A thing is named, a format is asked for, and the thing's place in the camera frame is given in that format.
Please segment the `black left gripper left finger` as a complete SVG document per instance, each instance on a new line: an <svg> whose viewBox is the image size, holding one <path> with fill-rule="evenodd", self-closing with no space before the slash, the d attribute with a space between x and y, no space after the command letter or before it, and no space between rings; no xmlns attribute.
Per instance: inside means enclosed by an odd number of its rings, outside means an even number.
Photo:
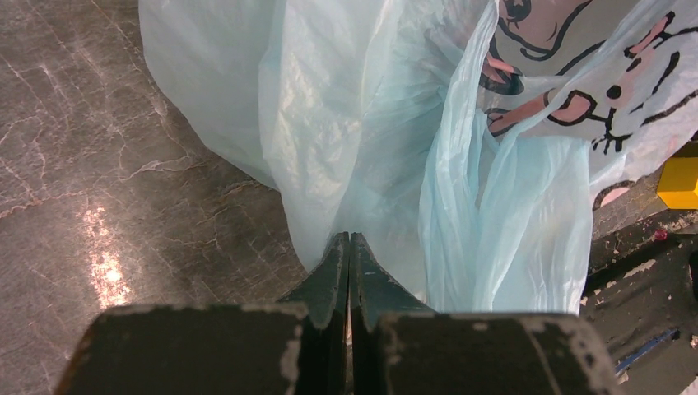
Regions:
<svg viewBox="0 0 698 395"><path fill-rule="evenodd" d="M350 237L273 302L129 304L85 331L59 394L341 394Z"/></svg>

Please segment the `light blue printed plastic bag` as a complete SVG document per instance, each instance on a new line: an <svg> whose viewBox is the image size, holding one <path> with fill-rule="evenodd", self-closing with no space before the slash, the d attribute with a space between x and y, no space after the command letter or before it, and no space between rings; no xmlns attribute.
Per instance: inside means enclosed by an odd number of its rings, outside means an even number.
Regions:
<svg viewBox="0 0 698 395"><path fill-rule="evenodd" d="M156 84L441 312L577 314L592 211L697 129L694 1L141 1Z"/></svg>

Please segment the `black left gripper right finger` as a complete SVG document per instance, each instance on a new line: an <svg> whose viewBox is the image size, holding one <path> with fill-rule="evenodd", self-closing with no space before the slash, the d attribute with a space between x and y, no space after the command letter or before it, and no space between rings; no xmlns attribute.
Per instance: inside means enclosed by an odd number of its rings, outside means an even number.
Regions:
<svg viewBox="0 0 698 395"><path fill-rule="evenodd" d="M568 314L437 313L350 241L357 394L618 394L593 328Z"/></svg>

